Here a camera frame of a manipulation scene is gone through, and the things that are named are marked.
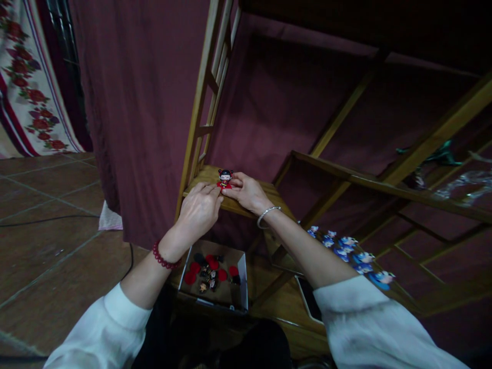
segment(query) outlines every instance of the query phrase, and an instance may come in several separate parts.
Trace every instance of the hand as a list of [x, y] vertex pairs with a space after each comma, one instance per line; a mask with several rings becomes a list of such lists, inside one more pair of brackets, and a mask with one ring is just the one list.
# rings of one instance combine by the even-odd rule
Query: hand
[[268, 200], [260, 184], [244, 173], [234, 173], [229, 184], [232, 189], [223, 189], [222, 194], [237, 200], [241, 206], [256, 214], [256, 216], [260, 216], [266, 209], [274, 206]]
[[208, 182], [200, 182], [191, 189], [183, 201], [178, 221], [159, 243], [159, 252], [165, 260], [177, 261], [212, 228], [224, 200], [219, 195], [220, 188]]

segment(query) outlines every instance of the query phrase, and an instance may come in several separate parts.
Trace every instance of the white box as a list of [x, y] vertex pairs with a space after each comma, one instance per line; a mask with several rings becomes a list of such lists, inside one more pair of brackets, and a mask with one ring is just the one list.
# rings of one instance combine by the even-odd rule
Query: white box
[[[227, 272], [228, 279], [219, 281], [215, 292], [207, 290], [201, 294], [199, 286], [203, 278], [198, 273], [196, 281], [192, 285], [184, 282], [184, 277], [190, 271], [190, 265], [194, 262], [194, 255], [201, 253], [203, 257], [207, 255], [221, 255], [224, 257], [224, 262], [219, 263], [219, 269], [224, 269]], [[229, 267], [236, 266], [241, 278], [241, 286], [230, 283]], [[218, 309], [234, 311], [237, 314], [246, 314], [248, 312], [248, 279], [246, 276], [246, 255], [243, 251], [228, 248], [218, 243], [210, 241], [198, 240], [188, 251], [186, 263], [179, 282], [178, 292], [181, 295], [193, 298], [197, 303], [206, 306], [212, 306]]]

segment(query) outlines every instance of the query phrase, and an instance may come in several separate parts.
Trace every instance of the floral curtain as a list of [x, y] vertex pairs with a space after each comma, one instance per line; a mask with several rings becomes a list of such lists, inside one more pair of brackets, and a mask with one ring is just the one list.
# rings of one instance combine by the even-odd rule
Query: floral curtain
[[0, 0], [0, 37], [0, 158], [90, 151], [46, 4]]

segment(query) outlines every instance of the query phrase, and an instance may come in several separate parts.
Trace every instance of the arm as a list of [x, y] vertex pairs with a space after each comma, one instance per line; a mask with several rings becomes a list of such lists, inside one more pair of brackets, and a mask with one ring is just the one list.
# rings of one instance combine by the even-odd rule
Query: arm
[[[220, 188], [199, 183], [183, 201], [178, 222], [159, 242], [168, 262], [183, 254], [217, 221], [223, 197]], [[171, 271], [149, 253], [106, 296], [93, 303], [63, 344], [52, 352], [45, 368], [122, 368], [137, 356], [145, 326]]]
[[[234, 173], [232, 190], [222, 190], [257, 216], [271, 208], [261, 186]], [[420, 322], [399, 303], [386, 297], [365, 277], [340, 260], [278, 210], [263, 218], [315, 288], [328, 342], [340, 369], [466, 368], [438, 348]]]
[[[256, 216], [260, 216], [266, 209], [274, 206], [260, 184], [244, 173], [234, 173], [230, 184], [232, 190], [222, 190], [223, 195], [238, 200]], [[317, 289], [359, 276], [351, 266], [311, 237], [283, 212], [271, 210], [263, 220], [282, 240], [282, 244], [302, 268], [313, 288]]]

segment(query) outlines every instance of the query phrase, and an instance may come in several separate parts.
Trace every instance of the white sleeve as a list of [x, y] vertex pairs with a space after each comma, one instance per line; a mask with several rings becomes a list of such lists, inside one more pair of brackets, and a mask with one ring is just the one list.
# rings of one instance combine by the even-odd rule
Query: white sleeve
[[339, 369], [468, 368], [441, 350], [402, 305], [364, 276], [314, 291]]
[[132, 303], [117, 284], [87, 309], [44, 368], [129, 367], [143, 345], [151, 312]]

